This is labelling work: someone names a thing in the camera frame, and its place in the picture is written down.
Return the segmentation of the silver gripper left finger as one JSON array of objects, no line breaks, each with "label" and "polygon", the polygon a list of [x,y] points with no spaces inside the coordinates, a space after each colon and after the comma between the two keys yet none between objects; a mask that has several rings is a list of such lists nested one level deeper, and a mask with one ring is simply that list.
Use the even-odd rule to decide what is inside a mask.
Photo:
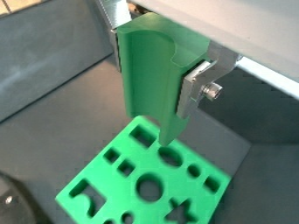
[{"label": "silver gripper left finger", "polygon": [[96,0],[96,4],[100,15],[104,18],[109,43],[113,47],[116,69],[121,70],[117,48],[117,27],[132,20],[127,0]]}]

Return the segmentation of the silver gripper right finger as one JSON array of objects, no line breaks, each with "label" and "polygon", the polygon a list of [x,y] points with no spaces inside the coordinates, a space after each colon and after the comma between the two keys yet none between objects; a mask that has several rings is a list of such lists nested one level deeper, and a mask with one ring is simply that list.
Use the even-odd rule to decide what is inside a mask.
[{"label": "silver gripper right finger", "polygon": [[213,101],[221,91],[221,86],[215,83],[221,76],[228,74],[241,56],[215,41],[209,42],[208,60],[204,60],[184,76],[181,92],[177,102],[176,115],[184,119],[203,97]]}]

